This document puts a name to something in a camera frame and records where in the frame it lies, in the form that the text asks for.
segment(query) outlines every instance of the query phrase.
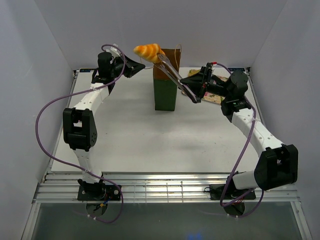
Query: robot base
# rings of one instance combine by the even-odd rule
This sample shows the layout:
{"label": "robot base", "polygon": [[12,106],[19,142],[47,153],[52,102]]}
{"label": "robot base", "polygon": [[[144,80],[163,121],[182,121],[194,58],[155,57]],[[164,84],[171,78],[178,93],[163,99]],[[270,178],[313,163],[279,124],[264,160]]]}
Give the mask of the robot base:
{"label": "robot base", "polygon": [[[206,193],[210,193],[210,199],[211,200],[220,200],[222,191],[224,190],[225,184],[210,184],[209,190],[205,190]],[[241,196],[247,191],[247,189],[243,190],[234,190],[234,191],[227,191],[225,193],[224,199],[225,200],[232,200],[236,199],[237,197]],[[254,200],[256,199],[255,191],[250,192],[248,195],[246,195],[244,200]]]}
{"label": "robot base", "polygon": [[105,193],[107,194],[108,198],[111,198],[110,201],[120,201],[121,200],[121,194],[118,191],[118,189],[114,185],[103,185],[103,195],[99,197],[93,197],[90,195],[90,193],[85,192],[85,189],[82,186],[79,186],[78,191],[78,201],[104,201]]}

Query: metal grate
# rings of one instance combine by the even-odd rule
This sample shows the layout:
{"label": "metal grate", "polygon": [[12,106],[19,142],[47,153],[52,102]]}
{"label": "metal grate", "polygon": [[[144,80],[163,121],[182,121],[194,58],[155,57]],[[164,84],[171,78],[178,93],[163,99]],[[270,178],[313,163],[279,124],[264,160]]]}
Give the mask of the metal grate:
{"label": "metal grate", "polygon": [[[204,188],[223,184],[227,174],[104,174],[122,185],[125,203],[212,203]],[[77,201],[81,174],[48,174],[39,184],[34,201],[37,203],[82,203]],[[257,202],[261,190],[255,190]],[[278,187],[264,194],[264,202],[298,201],[294,184]]]}

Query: green container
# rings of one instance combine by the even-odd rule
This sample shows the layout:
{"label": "green container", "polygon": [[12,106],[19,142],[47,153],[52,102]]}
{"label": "green container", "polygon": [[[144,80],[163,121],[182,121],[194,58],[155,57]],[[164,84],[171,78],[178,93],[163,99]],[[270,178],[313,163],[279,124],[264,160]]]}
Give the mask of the green container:
{"label": "green container", "polygon": [[[181,50],[162,49],[172,66],[179,72]],[[154,109],[174,111],[176,109],[177,85],[156,66],[153,67]]]}
{"label": "green container", "polygon": [[178,87],[173,81],[153,79],[153,90],[156,111],[175,110]]}

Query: bread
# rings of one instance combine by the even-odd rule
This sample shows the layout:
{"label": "bread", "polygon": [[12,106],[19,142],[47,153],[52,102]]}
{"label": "bread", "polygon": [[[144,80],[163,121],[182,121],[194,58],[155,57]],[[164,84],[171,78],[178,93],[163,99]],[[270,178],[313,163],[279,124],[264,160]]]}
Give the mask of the bread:
{"label": "bread", "polygon": [[154,64],[161,62],[157,54],[165,55],[164,51],[161,50],[161,47],[157,43],[136,46],[133,49],[133,52],[144,60]]}

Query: glass panel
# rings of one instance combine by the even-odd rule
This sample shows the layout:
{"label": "glass panel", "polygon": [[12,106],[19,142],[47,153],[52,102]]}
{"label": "glass panel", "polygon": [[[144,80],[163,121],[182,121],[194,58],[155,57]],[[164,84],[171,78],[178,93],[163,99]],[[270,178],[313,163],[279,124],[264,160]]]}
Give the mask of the glass panel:
{"label": "glass panel", "polygon": [[[246,203],[252,208],[255,203]],[[112,219],[120,208],[110,204],[102,216]],[[125,204],[122,216],[112,224],[94,221],[84,203],[42,203],[33,240],[300,240],[290,202],[263,202],[241,219],[224,214],[218,203]]]}

